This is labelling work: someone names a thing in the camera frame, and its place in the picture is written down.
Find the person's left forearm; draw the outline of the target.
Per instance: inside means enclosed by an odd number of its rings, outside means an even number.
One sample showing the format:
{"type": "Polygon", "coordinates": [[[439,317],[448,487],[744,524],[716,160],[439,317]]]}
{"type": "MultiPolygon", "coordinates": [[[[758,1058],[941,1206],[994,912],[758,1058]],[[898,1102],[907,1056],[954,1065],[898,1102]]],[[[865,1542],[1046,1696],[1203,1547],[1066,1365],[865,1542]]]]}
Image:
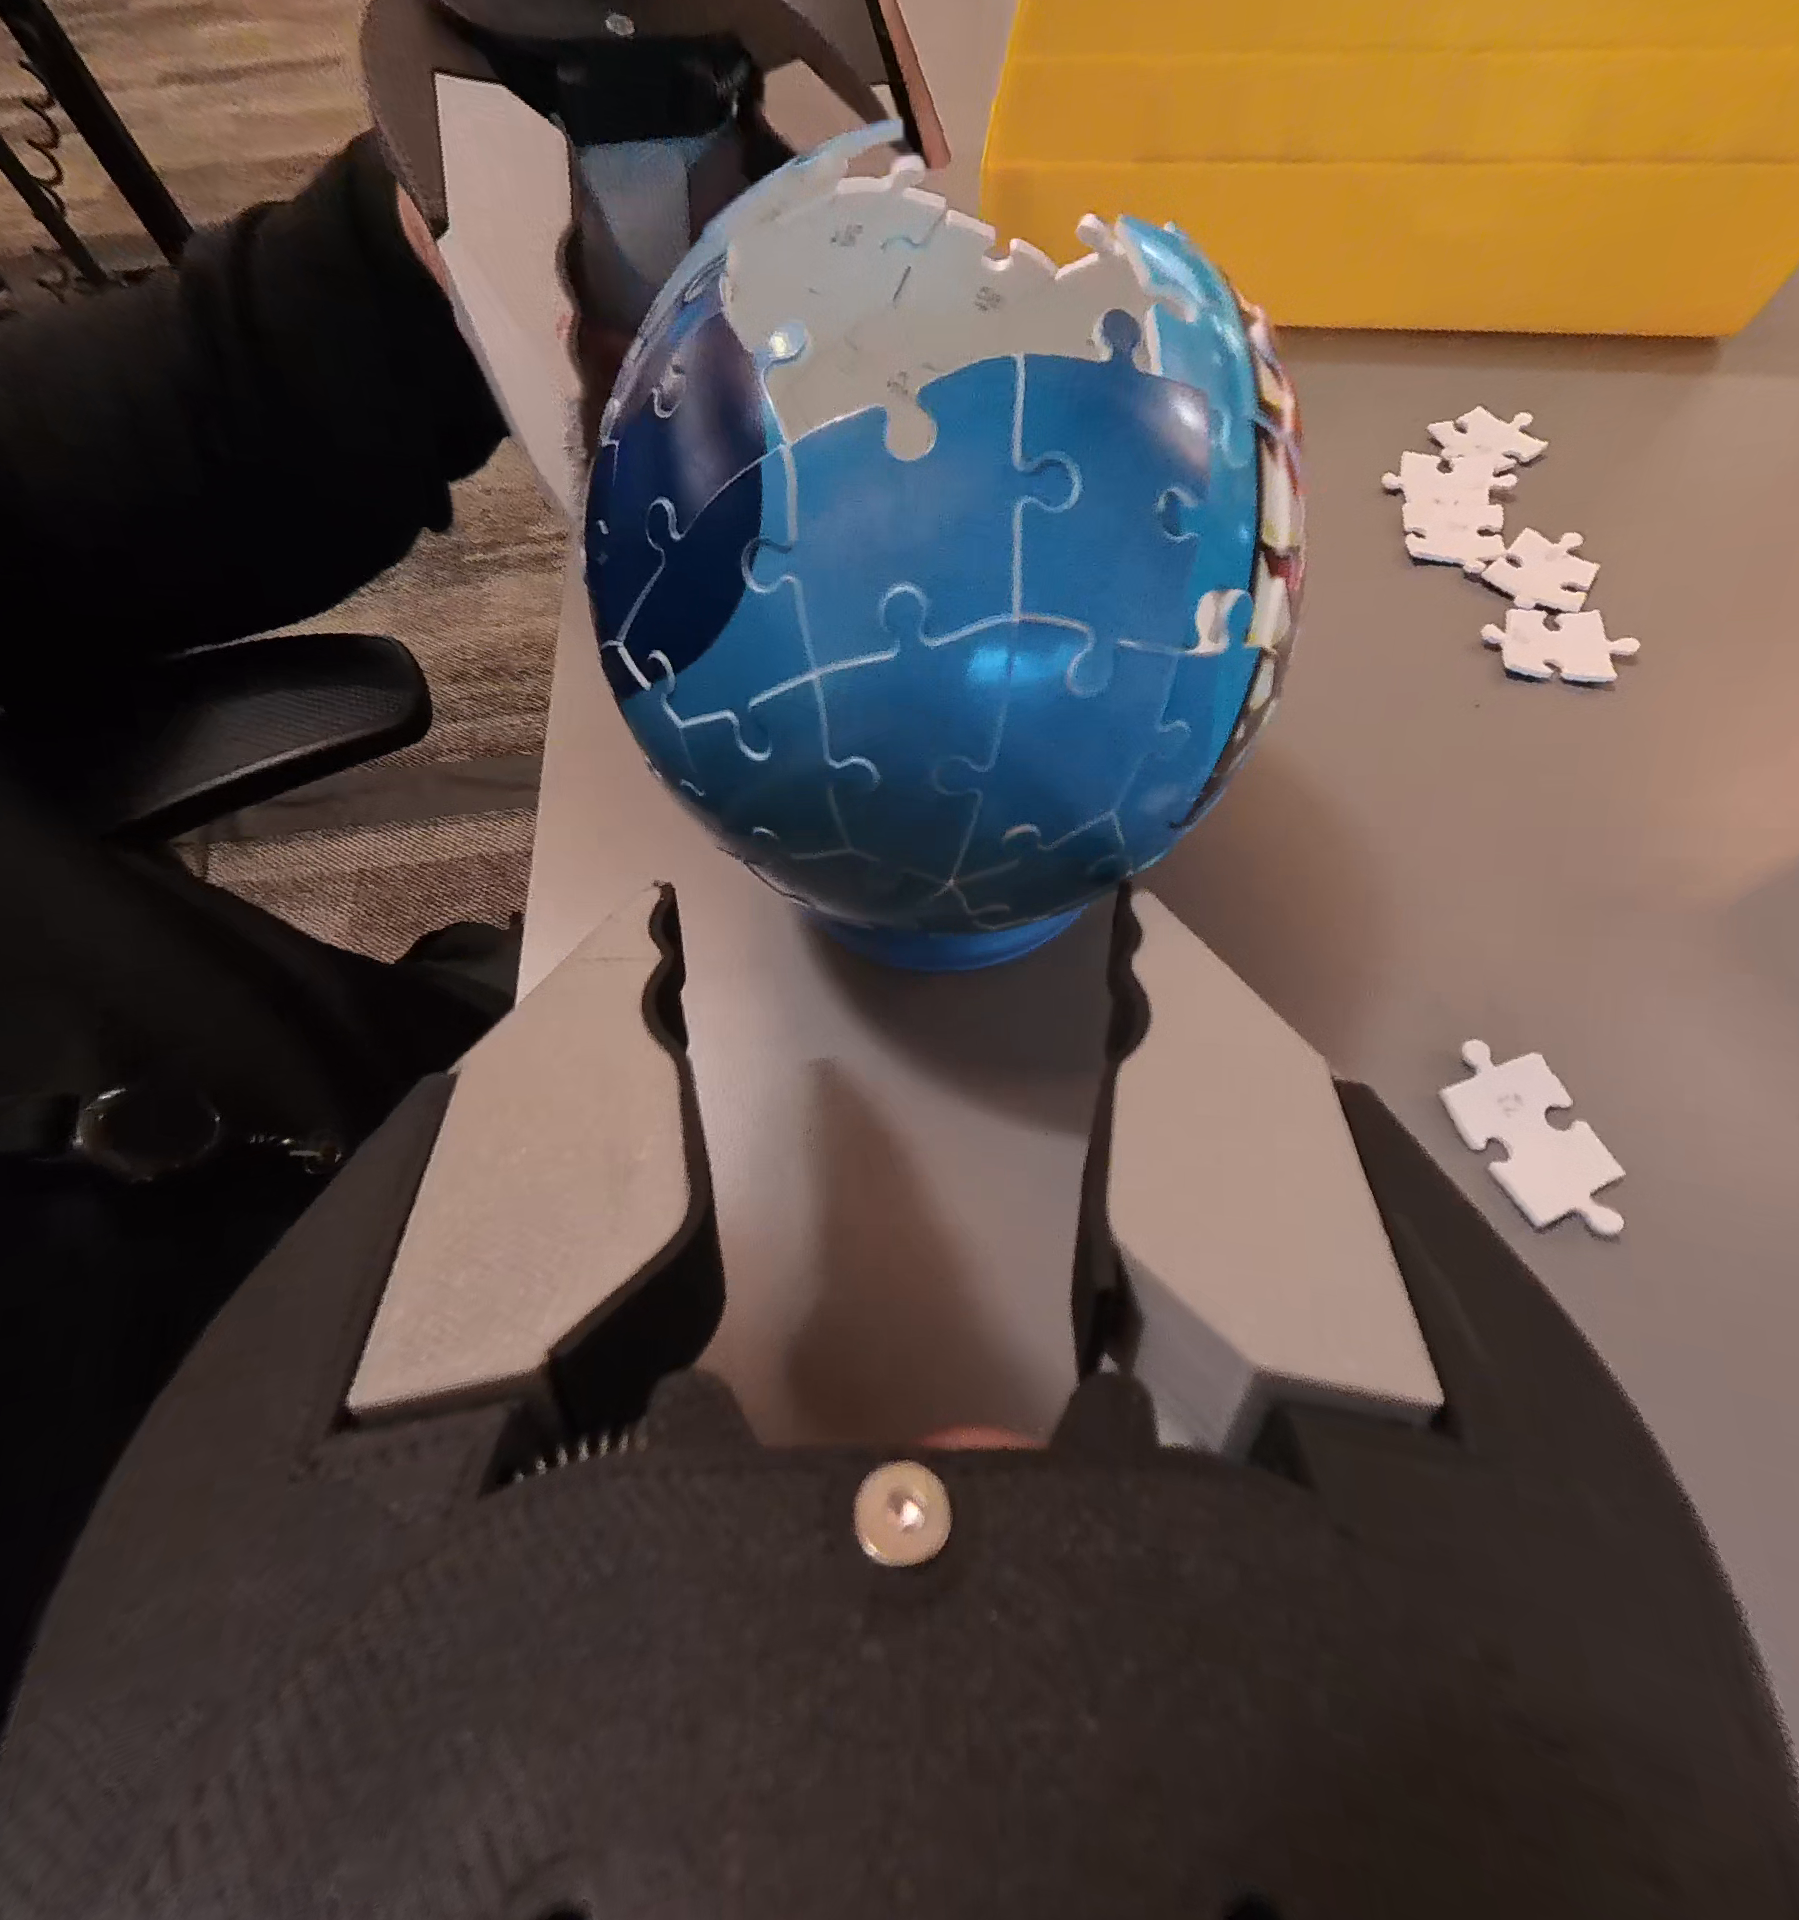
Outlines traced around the person's left forearm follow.
{"type": "Polygon", "coordinates": [[[326,613],[506,434],[360,133],[175,270],[0,324],[0,707],[326,613]]]}

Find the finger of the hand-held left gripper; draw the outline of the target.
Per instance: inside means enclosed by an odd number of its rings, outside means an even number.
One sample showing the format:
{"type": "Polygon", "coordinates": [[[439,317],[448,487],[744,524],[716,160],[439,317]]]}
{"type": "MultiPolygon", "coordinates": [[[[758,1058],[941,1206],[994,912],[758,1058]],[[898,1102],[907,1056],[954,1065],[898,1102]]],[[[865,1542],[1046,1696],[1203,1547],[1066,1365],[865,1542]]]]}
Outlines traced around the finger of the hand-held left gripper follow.
{"type": "Polygon", "coordinates": [[[794,144],[895,122],[898,147],[935,155],[924,52],[899,1],[798,1],[769,60],[769,118],[794,144]]]}
{"type": "Polygon", "coordinates": [[[564,133],[497,80],[439,75],[447,229],[439,240],[455,317],[551,502],[577,502],[587,454],[573,362],[573,229],[564,133]]]}

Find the black metal frame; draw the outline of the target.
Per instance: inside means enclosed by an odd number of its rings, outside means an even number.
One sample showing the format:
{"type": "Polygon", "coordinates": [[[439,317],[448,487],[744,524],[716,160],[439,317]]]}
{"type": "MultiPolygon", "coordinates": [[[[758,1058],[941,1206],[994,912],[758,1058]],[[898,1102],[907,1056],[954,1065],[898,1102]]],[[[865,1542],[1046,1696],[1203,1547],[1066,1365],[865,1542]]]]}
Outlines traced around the black metal frame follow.
{"type": "Polygon", "coordinates": [[[15,41],[30,80],[21,107],[30,114],[22,152],[0,131],[0,178],[19,196],[45,243],[37,288],[57,302],[142,283],[150,266],[112,270],[77,232],[65,198],[65,133],[72,131],[167,264],[191,239],[191,219],[127,128],[105,89],[47,1],[0,1],[0,25],[15,41]]]}

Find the blue puzzle ball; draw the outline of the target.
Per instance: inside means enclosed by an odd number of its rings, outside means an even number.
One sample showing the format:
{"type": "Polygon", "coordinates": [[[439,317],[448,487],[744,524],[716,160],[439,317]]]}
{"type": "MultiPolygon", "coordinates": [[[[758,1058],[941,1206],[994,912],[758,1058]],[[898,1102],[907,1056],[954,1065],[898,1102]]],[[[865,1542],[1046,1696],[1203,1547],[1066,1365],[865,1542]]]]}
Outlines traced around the blue puzzle ball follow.
{"type": "Polygon", "coordinates": [[[974,971],[1197,827],[1278,707],[1301,420],[1173,223],[1055,264],[841,133],[680,260],[599,420],[599,663],[713,841],[841,948],[974,971]]]}

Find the yellow plastic bin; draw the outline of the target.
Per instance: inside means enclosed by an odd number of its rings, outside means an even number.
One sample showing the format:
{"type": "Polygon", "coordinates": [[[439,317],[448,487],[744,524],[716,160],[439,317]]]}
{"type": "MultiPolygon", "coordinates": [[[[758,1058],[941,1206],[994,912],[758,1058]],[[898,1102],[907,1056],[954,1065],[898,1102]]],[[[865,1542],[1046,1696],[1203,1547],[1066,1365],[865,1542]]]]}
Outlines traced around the yellow plastic bin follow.
{"type": "Polygon", "coordinates": [[[1020,4],[981,202],[1173,222],[1281,325],[1729,338],[1799,268],[1799,1],[1020,4]]]}

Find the white puzzle piece pair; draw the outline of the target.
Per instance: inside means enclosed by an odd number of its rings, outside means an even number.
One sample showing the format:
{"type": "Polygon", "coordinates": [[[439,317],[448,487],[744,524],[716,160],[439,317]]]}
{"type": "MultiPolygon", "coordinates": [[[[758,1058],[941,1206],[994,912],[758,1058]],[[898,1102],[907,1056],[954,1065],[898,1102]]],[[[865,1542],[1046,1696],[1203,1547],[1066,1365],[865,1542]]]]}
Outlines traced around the white puzzle piece pair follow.
{"type": "Polygon", "coordinates": [[[1500,1146],[1488,1171],[1528,1226],[1546,1230],[1575,1218],[1599,1237],[1622,1232],[1624,1220],[1602,1192],[1624,1167],[1584,1121],[1555,1124],[1573,1105],[1541,1052],[1495,1059],[1482,1039],[1461,1046],[1466,1075],[1439,1089],[1439,1100],[1464,1144],[1483,1153],[1500,1146]]]}

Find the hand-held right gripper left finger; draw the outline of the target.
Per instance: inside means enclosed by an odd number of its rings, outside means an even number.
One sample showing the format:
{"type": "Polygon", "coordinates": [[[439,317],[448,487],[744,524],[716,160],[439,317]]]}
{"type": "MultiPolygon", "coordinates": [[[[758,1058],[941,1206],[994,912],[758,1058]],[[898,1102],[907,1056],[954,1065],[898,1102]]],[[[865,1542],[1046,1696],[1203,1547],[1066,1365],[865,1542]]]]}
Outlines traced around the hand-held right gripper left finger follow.
{"type": "Polygon", "coordinates": [[[462,1059],[353,1374],[357,1422],[640,1422],[724,1306],[676,888],[607,914],[462,1059]]]}

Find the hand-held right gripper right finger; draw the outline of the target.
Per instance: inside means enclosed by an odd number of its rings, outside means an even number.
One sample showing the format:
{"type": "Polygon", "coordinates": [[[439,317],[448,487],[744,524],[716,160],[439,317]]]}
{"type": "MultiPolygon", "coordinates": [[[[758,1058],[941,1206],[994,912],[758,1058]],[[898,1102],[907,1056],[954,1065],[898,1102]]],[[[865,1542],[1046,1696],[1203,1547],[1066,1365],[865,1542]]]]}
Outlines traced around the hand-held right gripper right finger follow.
{"type": "Polygon", "coordinates": [[[1118,891],[1106,982],[1079,1376],[1139,1385],[1191,1451],[1251,1451],[1292,1406],[1430,1428],[1439,1376],[1324,1056],[1146,888],[1118,891]]]}

